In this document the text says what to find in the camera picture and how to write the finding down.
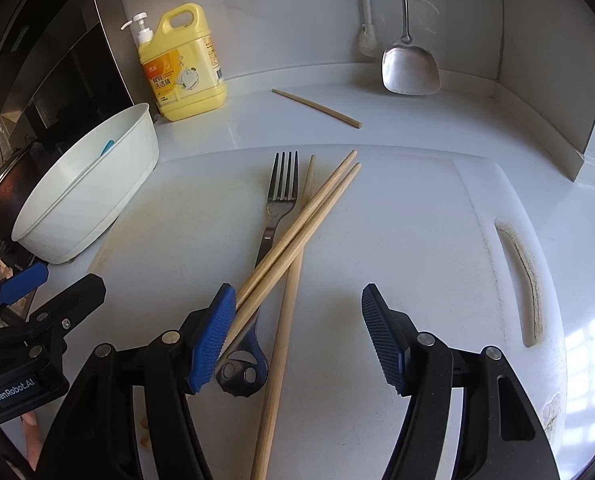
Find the person left hand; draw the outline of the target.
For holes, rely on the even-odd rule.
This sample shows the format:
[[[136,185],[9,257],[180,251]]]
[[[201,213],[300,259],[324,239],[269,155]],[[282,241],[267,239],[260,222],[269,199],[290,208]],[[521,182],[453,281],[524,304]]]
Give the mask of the person left hand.
[[[25,442],[26,458],[31,468],[36,470],[43,448],[43,435],[34,412],[27,412],[21,416],[21,429]]]

